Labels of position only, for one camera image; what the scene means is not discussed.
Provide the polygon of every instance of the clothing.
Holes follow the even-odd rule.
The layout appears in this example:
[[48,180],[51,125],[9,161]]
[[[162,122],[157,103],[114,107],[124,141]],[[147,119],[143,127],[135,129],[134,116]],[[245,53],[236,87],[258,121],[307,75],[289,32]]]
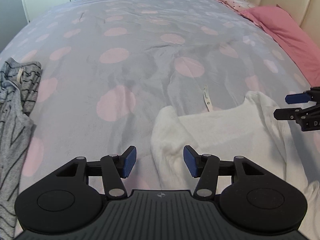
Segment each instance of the clothing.
[[[172,106],[163,108],[151,137],[162,189],[194,191],[198,179],[191,177],[183,161],[185,145],[226,161],[242,155],[305,195],[308,211],[299,231],[310,240],[320,239],[320,228],[316,228],[320,224],[319,182],[308,185],[288,122],[273,117],[277,108],[271,98],[252,91],[242,105],[228,110],[178,117]],[[216,193],[230,184],[230,177],[219,177]]]
[[13,239],[23,162],[30,142],[32,111],[41,78],[41,64],[20,64],[9,58],[0,70],[0,239]]

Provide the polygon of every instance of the pink pillow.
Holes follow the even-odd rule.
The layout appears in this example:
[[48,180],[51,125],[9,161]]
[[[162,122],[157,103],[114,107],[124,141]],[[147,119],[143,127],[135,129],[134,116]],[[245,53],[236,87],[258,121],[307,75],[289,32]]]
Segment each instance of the pink pillow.
[[281,46],[312,87],[320,86],[320,48],[286,11],[276,6],[259,6],[239,13]]

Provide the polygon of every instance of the metal rivet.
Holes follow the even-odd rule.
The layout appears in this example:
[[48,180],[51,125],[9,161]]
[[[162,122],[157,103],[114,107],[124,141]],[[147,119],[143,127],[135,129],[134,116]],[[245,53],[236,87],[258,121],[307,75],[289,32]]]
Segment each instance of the metal rivet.
[[197,190],[197,195],[200,197],[209,197],[212,195],[212,191],[207,188]]
[[109,190],[109,195],[113,196],[113,197],[120,197],[124,194],[124,190],[120,189],[120,188],[113,188],[111,190]]

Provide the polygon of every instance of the gray polka dot bed sheet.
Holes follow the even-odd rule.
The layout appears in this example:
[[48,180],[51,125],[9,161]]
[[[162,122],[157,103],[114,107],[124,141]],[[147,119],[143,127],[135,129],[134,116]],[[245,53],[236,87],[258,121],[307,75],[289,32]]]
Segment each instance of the gray polka dot bed sheet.
[[[8,44],[0,64],[39,61],[43,75],[20,192],[77,156],[97,161],[137,147],[124,184],[160,189],[150,152],[159,110],[178,115],[243,103],[261,91],[280,107],[310,85],[279,45],[215,0],[79,0],[41,15]],[[320,133],[290,122],[310,181],[320,179]],[[103,192],[100,178],[90,185]]]

